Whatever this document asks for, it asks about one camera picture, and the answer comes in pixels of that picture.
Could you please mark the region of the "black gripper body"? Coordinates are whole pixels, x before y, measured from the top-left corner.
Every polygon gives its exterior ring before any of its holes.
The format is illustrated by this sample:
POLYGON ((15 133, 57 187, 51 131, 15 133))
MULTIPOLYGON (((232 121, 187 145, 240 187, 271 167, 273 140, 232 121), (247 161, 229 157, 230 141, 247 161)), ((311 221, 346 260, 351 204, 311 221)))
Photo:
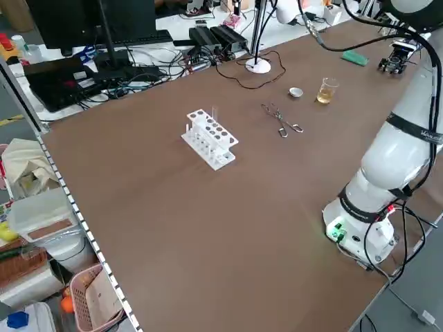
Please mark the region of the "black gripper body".
POLYGON ((405 68, 408 62, 409 52, 394 50, 388 57, 388 68, 405 68))

